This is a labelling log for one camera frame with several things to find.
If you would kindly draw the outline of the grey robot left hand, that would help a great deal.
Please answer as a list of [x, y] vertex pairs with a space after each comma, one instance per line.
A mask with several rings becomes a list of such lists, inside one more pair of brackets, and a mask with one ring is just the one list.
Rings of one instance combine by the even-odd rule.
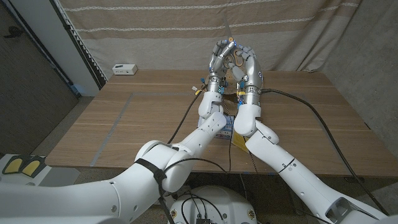
[[219, 40], [212, 50], [209, 62], [209, 73], [217, 77], [224, 77], [227, 68], [224, 66], [224, 58], [235, 48], [235, 41]]

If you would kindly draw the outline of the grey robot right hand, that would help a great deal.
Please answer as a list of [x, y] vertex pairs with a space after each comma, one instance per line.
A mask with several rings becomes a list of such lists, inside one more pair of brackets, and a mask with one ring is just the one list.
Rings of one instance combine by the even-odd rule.
[[234, 63], [229, 63], [228, 66], [232, 71], [233, 78], [236, 81], [241, 81], [247, 76], [245, 87], [254, 86], [257, 89], [262, 87], [262, 70], [254, 50], [250, 47], [242, 45], [238, 46], [238, 56], [242, 56], [244, 60], [245, 72], [237, 67]]

